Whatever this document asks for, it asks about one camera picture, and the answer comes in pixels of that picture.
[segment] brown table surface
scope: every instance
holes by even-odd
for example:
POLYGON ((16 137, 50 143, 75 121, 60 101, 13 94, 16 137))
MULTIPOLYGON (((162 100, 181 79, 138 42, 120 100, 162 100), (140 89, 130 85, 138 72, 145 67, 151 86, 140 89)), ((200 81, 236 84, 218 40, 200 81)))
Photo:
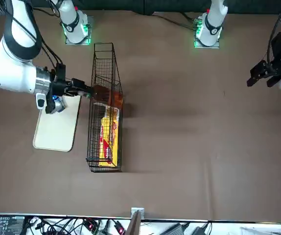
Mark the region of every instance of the brown table surface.
MULTIPOLYGON (((124 173, 91 173, 89 101, 71 152, 34 149, 34 96, 0 90, 0 212, 281 222, 281 91, 247 88, 277 16, 228 15, 221 49, 133 12, 93 15, 92 43, 113 42, 125 103, 124 173)), ((166 13, 186 23, 179 13, 166 13)), ((93 44, 66 46, 59 20, 35 12, 67 77, 90 84, 93 44)), ((50 66, 40 54, 34 64, 50 66)))

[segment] metal wire mesh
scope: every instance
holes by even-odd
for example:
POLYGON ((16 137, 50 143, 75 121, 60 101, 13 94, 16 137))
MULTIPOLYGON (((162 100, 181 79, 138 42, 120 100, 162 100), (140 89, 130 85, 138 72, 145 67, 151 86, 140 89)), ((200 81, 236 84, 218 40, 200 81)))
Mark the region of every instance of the metal wire mesh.
POLYGON ((88 153, 86 161, 92 172, 118 172, 121 171, 121 142, 122 142, 122 108, 110 108, 114 105, 115 93, 122 95, 120 77, 117 70, 115 49, 112 43, 95 43, 94 60, 92 72, 92 87, 102 86, 109 89, 110 106, 98 101, 90 102, 89 113, 89 134, 88 153), (118 126, 115 120, 118 113, 118 126), (101 120, 105 116, 109 117, 109 124, 101 125, 101 120), (104 158, 100 157, 100 152, 104 151, 101 146, 101 137, 104 133, 109 134, 109 138, 103 145, 112 145, 115 139, 115 127, 118 128, 117 137, 117 160, 109 152, 104 152, 104 158))

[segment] yellow box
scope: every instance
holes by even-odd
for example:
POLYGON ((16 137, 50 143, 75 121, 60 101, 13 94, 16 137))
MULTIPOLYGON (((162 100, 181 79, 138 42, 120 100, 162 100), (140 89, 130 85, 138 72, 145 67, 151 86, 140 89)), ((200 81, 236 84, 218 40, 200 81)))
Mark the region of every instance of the yellow box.
POLYGON ((105 116, 101 119, 99 136, 99 166, 116 167, 118 150, 119 109, 106 106, 105 116))

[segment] white cutting board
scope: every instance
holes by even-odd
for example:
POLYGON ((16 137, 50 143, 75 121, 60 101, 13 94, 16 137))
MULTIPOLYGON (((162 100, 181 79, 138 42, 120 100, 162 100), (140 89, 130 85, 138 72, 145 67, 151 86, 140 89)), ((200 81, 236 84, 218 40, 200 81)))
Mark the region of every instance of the white cutting board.
POLYGON ((61 113, 39 112, 34 134, 34 148, 69 152, 73 146, 77 113, 81 96, 64 96, 66 109, 61 113))

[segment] wire basket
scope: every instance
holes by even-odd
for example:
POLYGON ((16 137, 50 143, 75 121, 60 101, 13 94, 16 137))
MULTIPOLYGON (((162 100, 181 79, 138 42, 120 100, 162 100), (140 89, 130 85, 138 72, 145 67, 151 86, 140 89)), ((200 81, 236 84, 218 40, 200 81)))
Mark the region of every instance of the wire basket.
POLYGON ((113 43, 94 44, 91 86, 109 89, 110 97, 108 104, 91 99, 86 161, 92 172, 121 172, 122 107, 114 103, 123 93, 113 43))

